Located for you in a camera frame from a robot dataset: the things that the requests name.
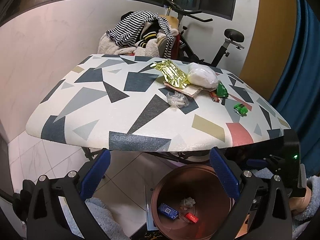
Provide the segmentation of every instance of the white wall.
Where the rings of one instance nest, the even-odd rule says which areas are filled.
[[[202,19],[213,18],[212,22],[202,23],[189,17],[184,17],[180,24],[180,29],[185,25],[188,28],[183,34],[193,52],[200,59],[212,62],[214,56],[223,44],[225,29],[235,29],[244,35],[242,45],[245,49],[237,49],[234,45],[229,45],[229,57],[223,57],[218,67],[239,75],[243,67],[245,58],[253,36],[254,27],[257,20],[259,0],[236,0],[232,21],[209,14],[197,14]]]
[[[257,18],[259,0],[236,0],[233,20],[201,23],[184,17],[185,37],[194,52],[211,62],[224,41],[224,30],[245,36],[244,50],[230,45],[230,56],[218,65],[238,75]],[[63,0],[27,11],[0,27],[0,133],[7,142],[25,130],[28,118],[57,82],[88,55],[100,37],[128,11],[164,9],[132,0]]]
[[[164,9],[132,0],[63,0],[0,27],[0,128],[7,142],[71,69],[97,53],[101,36],[128,11]]]

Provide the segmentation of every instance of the trash can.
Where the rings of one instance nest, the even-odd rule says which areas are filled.
[[[196,204],[188,210],[199,220],[197,223],[183,219],[181,200],[191,197]],[[158,212],[161,203],[179,211],[172,220]],[[154,223],[162,234],[171,240],[209,239],[227,217],[233,199],[224,192],[212,167],[190,164],[174,169],[156,186],[151,200]]]

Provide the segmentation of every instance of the pink triangle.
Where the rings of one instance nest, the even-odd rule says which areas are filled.
[[[232,137],[232,146],[247,145],[253,143],[250,133],[238,122],[226,123]]]

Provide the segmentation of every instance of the green toy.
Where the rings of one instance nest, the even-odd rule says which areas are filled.
[[[228,91],[227,89],[225,88],[225,86],[221,83],[221,81],[219,80],[218,81],[218,86],[217,86],[217,92],[216,92],[217,96],[219,98],[223,98],[223,97],[228,97],[229,94],[228,94]]]
[[[248,112],[248,108],[241,103],[236,104],[233,108],[235,112],[241,116],[244,116]]]

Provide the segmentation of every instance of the blue curtain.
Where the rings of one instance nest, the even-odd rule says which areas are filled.
[[[297,0],[291,52],[269,103],[297,132],[307,176],[317,174],[320,171],[320,22],[306,0]]]

